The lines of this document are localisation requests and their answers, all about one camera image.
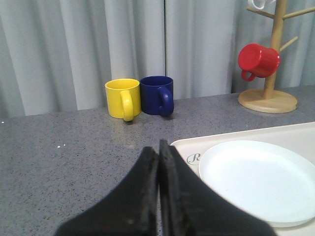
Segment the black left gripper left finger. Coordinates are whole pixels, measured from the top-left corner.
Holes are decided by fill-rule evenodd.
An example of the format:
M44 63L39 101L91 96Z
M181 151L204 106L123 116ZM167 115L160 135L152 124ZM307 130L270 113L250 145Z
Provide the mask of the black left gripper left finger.
M144 147L125 178L100 202L56 231L57 236L155 236L158 155Z

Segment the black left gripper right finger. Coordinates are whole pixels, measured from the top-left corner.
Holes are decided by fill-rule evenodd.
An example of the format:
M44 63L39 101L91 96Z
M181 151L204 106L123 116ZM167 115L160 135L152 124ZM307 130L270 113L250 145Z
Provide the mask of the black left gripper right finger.
M165 236L274 236L266 222L209 188L174 146L159 143L158 180Z

